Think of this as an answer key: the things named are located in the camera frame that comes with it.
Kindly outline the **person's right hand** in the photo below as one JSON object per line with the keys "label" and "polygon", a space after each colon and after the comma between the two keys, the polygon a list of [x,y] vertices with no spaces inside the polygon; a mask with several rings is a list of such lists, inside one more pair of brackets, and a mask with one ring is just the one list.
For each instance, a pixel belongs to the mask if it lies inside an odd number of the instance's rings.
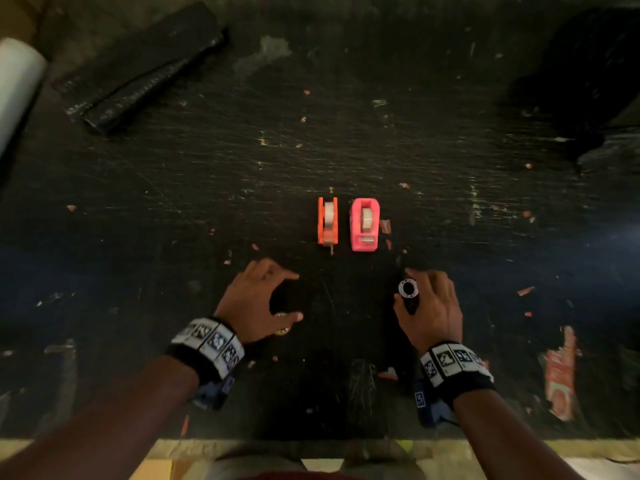
{"label": "person's right hand", "polygon": [[420,303],[415,314],[417,336],[407,336],[419,355],[442,342],[461,343],[463,314],[453,281],[443,271],[418,271],[405,268],[405,273],[416,280]]}

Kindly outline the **person's left hand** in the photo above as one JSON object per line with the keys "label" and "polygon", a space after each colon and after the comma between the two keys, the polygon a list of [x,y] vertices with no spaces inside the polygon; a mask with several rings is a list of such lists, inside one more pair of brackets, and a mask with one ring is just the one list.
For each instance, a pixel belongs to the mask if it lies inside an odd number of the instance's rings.
{"label": "person's left hand", "polygon": [[268,338],[269,302],[274,291],[283,282],[299,277],[270,258],[253,260],[229,284],[214,316],[233,329],[242,345]]}

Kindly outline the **black tape roll white core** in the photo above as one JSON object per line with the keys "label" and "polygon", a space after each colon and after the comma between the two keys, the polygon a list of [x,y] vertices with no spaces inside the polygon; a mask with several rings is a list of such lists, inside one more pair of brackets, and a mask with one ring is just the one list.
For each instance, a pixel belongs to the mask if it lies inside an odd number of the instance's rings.
{"label": "black tape roll white core", "polygon": [[411,277],[405,277],[398,284],[398,293],[403,299],[407,313],[415,315],[420,303],[418,284],[416,280]]}

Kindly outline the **person's right forearm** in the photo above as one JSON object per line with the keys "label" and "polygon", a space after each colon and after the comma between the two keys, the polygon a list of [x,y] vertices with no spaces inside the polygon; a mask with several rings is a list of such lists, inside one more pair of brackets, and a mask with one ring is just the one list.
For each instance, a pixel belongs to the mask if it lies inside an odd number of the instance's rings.
{"label": "person's right forearm", "polygon": [[487,480],[585,480],[496,391],[464,393],[453,406]]}

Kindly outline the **person's left forearm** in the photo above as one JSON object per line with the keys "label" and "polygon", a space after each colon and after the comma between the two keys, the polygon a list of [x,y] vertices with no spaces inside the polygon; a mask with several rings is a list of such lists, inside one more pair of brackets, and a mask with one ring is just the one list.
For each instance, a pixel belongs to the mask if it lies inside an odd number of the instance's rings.
{"label": "person's left forearm", "polygon": [[198,386],[196,371],[163,355],[0,462],[0,480],[128,480]]}

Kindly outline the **right wristband with marker tags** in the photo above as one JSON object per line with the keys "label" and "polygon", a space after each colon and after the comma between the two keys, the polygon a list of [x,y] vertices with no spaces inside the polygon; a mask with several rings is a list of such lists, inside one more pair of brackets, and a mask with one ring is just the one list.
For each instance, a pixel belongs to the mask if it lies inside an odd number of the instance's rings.
{"label": "right wristband with marker tags", "polygon": [[458,425],[454,400],[476,390],[496,390],[494,379],[468,347],[442,341],[420,357],[413,393],[419,422],[432,429],[443,423]]}

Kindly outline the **wristband with marker tags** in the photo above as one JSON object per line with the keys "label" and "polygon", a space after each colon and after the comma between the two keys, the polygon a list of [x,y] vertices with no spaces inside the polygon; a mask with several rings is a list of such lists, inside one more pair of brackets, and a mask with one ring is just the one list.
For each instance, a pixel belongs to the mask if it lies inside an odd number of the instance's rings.
{"label": "wristband with marker tags", "polygon": [[245,350],[228,324],[201,317],[176,334],[164,354],[196,373],[198,388],[192,402],[219,411],[236,382],[234,370],[244,359]]}
{"label": "wristband with marker tags", "polygon": [[419,422],[432,429],[443,423],[458,425],[454,400],[476,390],[496,390],[494,379],[468,347],[442,341],[420,357],[413,393]]}

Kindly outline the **left wristband with marker tags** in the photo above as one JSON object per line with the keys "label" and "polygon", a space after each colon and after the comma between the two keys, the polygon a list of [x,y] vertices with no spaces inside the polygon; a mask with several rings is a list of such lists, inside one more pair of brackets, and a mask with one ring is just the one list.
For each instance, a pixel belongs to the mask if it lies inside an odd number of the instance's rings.
{"label": "left wristband with marker tags", "polygon": [[236,382],[234,370],[244,359],[245,350],[228,324],[201,317],[176,334],[164,354],[196,373],[198,388],[192,402],[219,411]]}

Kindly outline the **pink tape dispenser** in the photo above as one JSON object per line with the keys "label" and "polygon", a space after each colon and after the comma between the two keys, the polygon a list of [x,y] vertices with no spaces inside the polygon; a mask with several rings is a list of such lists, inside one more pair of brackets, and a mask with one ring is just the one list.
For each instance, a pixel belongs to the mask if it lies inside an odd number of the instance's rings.
{"label": "pink tape dispenser", "polygon": [[356,198],[349,209],[351,249],[374,252],[378,249],[380,204],[374,198]]}

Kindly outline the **orange tape dispenser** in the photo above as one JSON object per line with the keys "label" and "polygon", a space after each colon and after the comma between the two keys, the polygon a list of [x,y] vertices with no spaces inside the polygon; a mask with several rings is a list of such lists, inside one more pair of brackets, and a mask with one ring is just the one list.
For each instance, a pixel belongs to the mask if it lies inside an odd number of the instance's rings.
{"label": "orange tape dispenser", "polygon": [[329,249],[329,256],[334,256],[335,246],[339,241],[339,207],[338,198],[317,199],[317,243]]}

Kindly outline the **person's grey clothing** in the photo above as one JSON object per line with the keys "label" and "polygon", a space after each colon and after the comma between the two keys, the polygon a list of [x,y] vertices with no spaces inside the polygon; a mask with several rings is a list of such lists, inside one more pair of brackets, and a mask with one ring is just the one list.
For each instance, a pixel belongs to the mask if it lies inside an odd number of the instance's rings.
{"label": "person's grey clothing", "polygon": [[337,470],[311,470],[303,459],[281,454],[228,455],[210,463],[202,480],[429,480],[412,458],[343,453]]}

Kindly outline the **torn red sticker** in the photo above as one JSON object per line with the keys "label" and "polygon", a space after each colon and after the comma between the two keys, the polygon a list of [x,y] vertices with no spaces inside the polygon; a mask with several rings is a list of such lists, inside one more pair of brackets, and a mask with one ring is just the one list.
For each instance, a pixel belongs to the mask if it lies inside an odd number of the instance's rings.
{"label": "torn red sticker", "polygon": [[571,422],[578,407],[575,371],[582,351],[578,347],[577,336],[571,326],[564,326],[561,331],[563,345],[557,349],[548,349],[542,354],[545,399],[553,416],[562,422]]}

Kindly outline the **black plastic sheet roll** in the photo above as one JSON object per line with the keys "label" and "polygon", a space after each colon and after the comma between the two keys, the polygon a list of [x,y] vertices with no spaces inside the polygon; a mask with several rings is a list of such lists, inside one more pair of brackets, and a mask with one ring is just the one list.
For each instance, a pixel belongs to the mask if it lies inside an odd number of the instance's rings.
{"label": "black plastic sheet roll", "polygon": [[71,120],[106,135],[225,38],[226,28],[196,1],[116,40],[52,88]]}

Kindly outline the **black plastic bag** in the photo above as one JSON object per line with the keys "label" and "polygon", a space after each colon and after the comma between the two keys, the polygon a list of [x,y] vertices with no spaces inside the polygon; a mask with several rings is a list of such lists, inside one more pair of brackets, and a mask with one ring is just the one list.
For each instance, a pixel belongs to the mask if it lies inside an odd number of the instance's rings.
{"label": "black plastic bag", "polygon": [[640,167],[640,3],[589,8],[555,32],[509,102],[547,121],[579,169]]}

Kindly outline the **white film roll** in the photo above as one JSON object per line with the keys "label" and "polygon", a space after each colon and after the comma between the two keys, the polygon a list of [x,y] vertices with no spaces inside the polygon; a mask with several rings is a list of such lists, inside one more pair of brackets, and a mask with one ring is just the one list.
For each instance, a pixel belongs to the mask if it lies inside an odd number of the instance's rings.
{"label": "white film roll", "polygon": [[40,87],[47,61],[14,38],[0,40],[0,159]]}

